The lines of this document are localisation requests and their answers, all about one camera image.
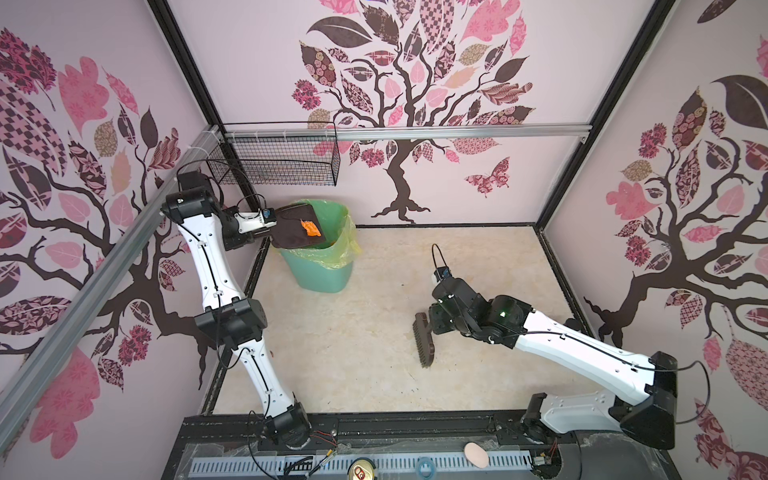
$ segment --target black mesh basket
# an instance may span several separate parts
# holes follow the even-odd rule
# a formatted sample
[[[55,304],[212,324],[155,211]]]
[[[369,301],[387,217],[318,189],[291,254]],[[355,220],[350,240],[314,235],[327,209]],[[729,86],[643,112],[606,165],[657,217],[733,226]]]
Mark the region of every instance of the black mesh basket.
[[[226,142],[242,165],[246,178],[256,185],[333,185],[339,177],[339,142],[331,122],[306,121],[224,124],[233,134]],[[258,130],[243,130],[253,125]],[[209,158],[227,160],[221,145]],[[236,184],[226,165],[209,162],[222,184]]]

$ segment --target wall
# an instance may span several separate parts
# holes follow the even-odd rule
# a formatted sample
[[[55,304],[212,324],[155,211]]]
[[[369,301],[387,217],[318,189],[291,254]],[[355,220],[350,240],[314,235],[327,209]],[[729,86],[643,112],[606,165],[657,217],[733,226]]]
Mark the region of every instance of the wall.
[[[709,4],[680,4],[546,233],[601,338],[706,365],[682,477],[768,478],[768,4]]]
[[[652,4],[171,3],[225,121],[339,127],[588,123]],[[535,221],[576,141],[342,142],[336,187],[257,189],[340,200],[358,223]]]
[[[5,2],[2,27],[4,386],[205,122],[142,0]],[[216,362],[192,318],[200,287],[185,249],[168,223],[153,235],[1,477],[159,477]]]

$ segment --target trash can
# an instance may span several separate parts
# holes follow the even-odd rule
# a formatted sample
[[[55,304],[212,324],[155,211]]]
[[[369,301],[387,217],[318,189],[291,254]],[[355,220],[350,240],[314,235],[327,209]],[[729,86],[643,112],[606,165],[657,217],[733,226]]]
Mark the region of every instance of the trash can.
[[[353,261],[362,250],[357,244],[355,224],[349,210],[329,200],[301,200],[315,209],[326,241],[292,250],[278,249],[299,286],[323,293],[344,290],[352,275]]]

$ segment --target beige floor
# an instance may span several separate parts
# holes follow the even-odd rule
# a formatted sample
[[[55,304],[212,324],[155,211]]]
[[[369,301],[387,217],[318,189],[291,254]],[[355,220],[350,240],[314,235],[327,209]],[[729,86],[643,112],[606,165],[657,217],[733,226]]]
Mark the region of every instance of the beige floor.
[[[272,249],[254,294],[266,310],[275,370],[308,412],[522,409],[536,392],[599,389],[550,360],[458,332],[434,336],[435,362],[419,364],[411,325],[432,303],[432,243],[486,299],[503,293],[560,322],[571,315],[530,227],[361,229],[358,239],[364,251],[341,293],[302,290]],[[238,365],[214,412],[259,405]]]

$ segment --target brown brush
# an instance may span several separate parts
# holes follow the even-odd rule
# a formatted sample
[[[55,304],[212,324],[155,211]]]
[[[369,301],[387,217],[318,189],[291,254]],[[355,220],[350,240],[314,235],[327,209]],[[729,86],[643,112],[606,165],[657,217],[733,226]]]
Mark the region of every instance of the brown brush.
[[[426,313],[417,313],[413,322],[413,337],[419,351],[419,361],[426,368],[435,360],[435,343],[432,341],[432,327]]]

